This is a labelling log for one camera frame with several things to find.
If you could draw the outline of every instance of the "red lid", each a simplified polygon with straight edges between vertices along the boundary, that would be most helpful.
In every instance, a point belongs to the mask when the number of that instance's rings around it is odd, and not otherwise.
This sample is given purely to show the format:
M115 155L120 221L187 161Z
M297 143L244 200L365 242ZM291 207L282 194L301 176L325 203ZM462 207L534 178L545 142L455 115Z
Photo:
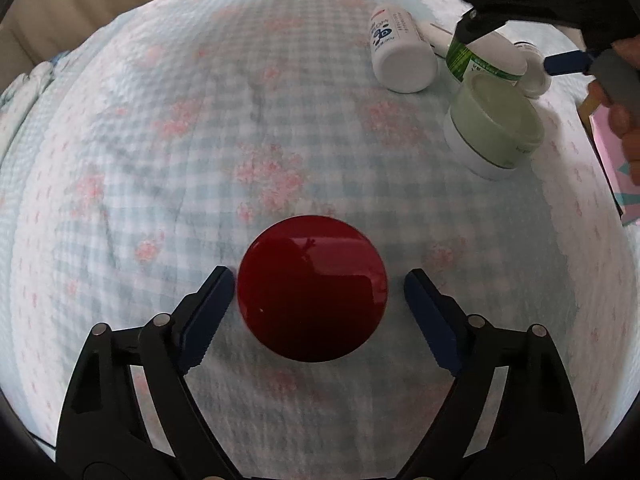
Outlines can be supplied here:
M330 361L362 345L382 318L387 292L372 243L323 216L271 226L238 271L238 303L249 330L296 361Z

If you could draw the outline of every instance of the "white plastic bottle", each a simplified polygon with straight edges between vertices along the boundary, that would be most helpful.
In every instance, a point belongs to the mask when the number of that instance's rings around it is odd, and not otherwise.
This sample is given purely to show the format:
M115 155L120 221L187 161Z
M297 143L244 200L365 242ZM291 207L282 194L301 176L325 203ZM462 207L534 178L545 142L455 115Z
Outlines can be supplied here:
M411 94L436 78L436 55L409 12L393 4L380 5L373 11L369 31L373 72L382 86Z

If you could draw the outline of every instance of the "human hand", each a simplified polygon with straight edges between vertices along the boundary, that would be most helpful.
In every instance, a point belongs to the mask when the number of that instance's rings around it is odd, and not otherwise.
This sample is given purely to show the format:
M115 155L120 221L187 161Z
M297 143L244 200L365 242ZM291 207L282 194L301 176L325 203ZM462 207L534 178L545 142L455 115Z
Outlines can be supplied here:
M626 62L640 70L640 36L616 41L613 49ZM589 84L589 94L609 108L609 126L622 139L622 149L631 168L631 180L640 186L640 124L635 124L629 110L612 102L597 81Z

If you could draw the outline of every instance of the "bed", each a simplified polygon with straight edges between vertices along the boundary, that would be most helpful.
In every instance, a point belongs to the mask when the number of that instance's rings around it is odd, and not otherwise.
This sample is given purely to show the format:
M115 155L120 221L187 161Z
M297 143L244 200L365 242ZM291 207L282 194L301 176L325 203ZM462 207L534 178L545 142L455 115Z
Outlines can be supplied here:
M262 347L231 305L187 382L245 477L398 472L452 381L404 303L414 267L496 326L544 324L587 456L604 443L640 383L639 230L622 227L576 113L587 79L556 78L535 103L546 140L529 166L482 180L442 135L442 79L411 95L378 85L367 22L384 1L155 0L65 57L14 121L0 167L0 388L32 433L55 444L96 322L117 330L170 312L216 265L237 269L268 226L321 214L380 252L386 312L357 351L304 364ZM466 10L392 1L449 30ZM501 32L547 55L572 49L546 25Z

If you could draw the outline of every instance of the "bottle label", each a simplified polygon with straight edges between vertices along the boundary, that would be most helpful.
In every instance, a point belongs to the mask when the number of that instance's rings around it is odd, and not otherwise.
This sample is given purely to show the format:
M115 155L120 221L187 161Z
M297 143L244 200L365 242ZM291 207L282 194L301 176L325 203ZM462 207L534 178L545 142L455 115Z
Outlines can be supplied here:
M509 74L487 63L484 59L481 59L471 52L466 45L461 43L455 36L447 52L447 67L460 82L471 72L488 72L500 79L508 81L512 85L515 85L522 78L521 75Z
M372 53L384 44L410 38L424 41L412 16L405 10L380 9L371 17L370 40Z

